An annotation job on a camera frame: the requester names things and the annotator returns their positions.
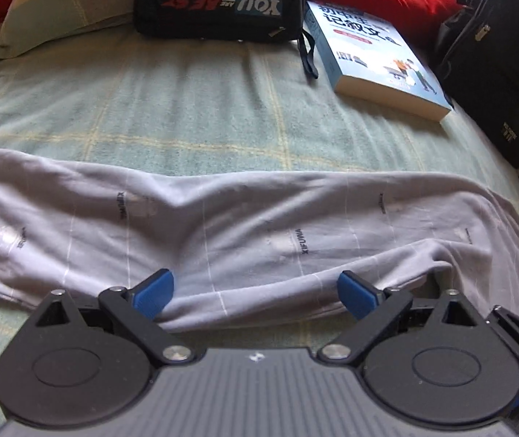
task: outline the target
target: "bed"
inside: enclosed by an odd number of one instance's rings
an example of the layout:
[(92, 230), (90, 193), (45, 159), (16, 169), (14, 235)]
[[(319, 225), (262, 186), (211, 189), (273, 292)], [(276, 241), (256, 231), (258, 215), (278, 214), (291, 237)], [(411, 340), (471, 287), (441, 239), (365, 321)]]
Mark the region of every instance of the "bed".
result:
[[(316, 65), (325, 73), (319, 57)], [(308, 80), (293, 43), (161, 41), (130, 25), (0, 62), (0, 148), (166, 175), (239, 170), (455, 173), (508, 198), (519, 180), (461, 109), (441, 123)], [(0, 352), (27, 317), (0, 301)], [(211, 346), (317, 347), (346, 315), (188, 332)]]

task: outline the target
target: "wrinkled fabric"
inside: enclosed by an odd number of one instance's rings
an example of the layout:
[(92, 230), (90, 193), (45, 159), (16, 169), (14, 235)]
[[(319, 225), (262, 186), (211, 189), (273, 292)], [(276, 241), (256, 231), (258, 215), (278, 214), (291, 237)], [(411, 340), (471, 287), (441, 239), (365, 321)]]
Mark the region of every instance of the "wrinkled fabric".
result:
[(336, 280), (462, 290), (519, 315), (519, 218), (433, 173), (240, 172), (171, 177), (0, 150), (0, 296), (97, 295), (159, 268), (169, 330), (281, 323), (343, 310)]

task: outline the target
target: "grey towel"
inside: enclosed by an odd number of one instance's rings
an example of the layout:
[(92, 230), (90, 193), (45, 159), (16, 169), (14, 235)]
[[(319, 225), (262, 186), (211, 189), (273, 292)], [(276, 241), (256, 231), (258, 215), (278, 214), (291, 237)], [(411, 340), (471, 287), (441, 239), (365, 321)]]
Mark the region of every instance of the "grey towel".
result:
[(519, 219), (504, 198), (436, 173), (168, 177), (0, 150), (0, 296), (176, 278), (169, 330), (343, 310), (350, 269), (378, 288), (435, 273), (486, 314), (519, 314)]

